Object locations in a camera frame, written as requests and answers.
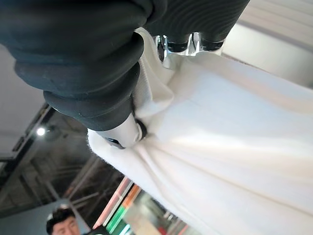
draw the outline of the ceiling beam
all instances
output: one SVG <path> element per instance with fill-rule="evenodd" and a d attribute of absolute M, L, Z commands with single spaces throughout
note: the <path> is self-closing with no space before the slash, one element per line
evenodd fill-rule
<path fill-rule="evenodd" d="M 4 186 L 2 187 L 0 191 L 0 205 L 3 203 L 5 198 L 7 197 L 10 188 L 12 185 L 14 185 L 21 175 L 23 169 L 25 166 L 35 157 L 37 151 L 38 151 L 39 145 L 32 145 L 27 152 L 27 154 L 23 157 L 20 164 L 15 168 L 15 170 L 12 172 L 12 174 L 9 176 L 7 181 L 5 182 Z"/>
<path fill-rule="evenodd" d="M 99 166 L 101 159 L 98 156 L 91 155 L 81 171 L 76 175 L 75 179 L 70 183 L 69 187 L 63 194 L 63 198 L 71 199 L 86 179 Z"/>
<path fill-rule="evenodd" d="M 33 165 L 33 167 L 35 168 L 35 170 L 38 173 L 39 179 L 44 183 L 44 185 L 46 186 L 46 188 L 49 190 L 49 192 L 51 193 L 51 195 L 54 197 L 55 200 L 59 200 L 60 196 L 57 193 L 57 191 L 55 190 L 55 188 L 53 187 L 52 183 L 48 180 L 48 176 L 43 172 L 43 170 L 41 170 L 39 164 L 37 164 L 37 162 L 35 161 L 35 159 L 33 159 L 31 161 L 31 164 Z"/>
<path fill-rule="evenodd" d="M 40 197 L 35 192 L 35 190 L 33 190 L 31 188 L 31 186 L 29 185 L 29 182 L 28 182 L 28 179 L 26 178 L 26 176 L 24 174 L 21 174 L 19 176 L 19 179 L 20 179 L 20 182 L 21 182 L 23 188 L 25 189 L 27 195 L 29 196 L 29 198 L 32 199 L 38 206 L 42 206 L 43 203 L 40 200 Z"/>

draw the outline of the green light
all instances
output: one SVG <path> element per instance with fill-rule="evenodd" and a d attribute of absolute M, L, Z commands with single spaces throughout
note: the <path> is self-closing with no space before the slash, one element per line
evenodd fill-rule
<path fill-rule="evenodd" d="M 126 213 L 126 209 L 123 206 L 120 206 L 111 221 L 107 225 L 107 231 L 109 234 L 112 234 L 118 223 L 122 220 L 123 216 Z"/>

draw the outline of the ribbed rubber gripper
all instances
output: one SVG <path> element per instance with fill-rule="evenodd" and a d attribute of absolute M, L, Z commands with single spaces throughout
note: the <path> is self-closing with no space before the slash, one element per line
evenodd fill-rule
<path fill-rule="evenodd" d="M 206 34 L 206 40 L 223 41 L 249 0 L 168 0 L 166 14 L 145 25 L 154 36 L 175 37 L 194 32 Z"/>
<path fill-rule="evenodd" d="M 134 30 L 165 0 L 4 0 L 0 43 L 15 71 L 48 104 L 89 129 L 119 126 L 133 111 L 143 40 Z"/>

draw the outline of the white fabric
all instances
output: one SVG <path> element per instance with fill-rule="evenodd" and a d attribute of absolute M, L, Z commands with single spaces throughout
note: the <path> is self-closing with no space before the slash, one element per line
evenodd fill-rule
<path fill-rule="evenodd" d="M 89 130 L 92 150 L 204 235 L 313 234 L 313 92 L 210 53 L 166 69 L 140 33 L 149 135 L 119 150 Z"/>

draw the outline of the man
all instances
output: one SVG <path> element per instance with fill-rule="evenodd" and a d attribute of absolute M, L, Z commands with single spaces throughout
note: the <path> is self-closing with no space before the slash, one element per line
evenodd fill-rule
<path fill-rule="evenodd" d="M 66 205 L 61 205 L 48 216 L 46 231 L 49 235 L 80 235 L 76 216 Z"/>

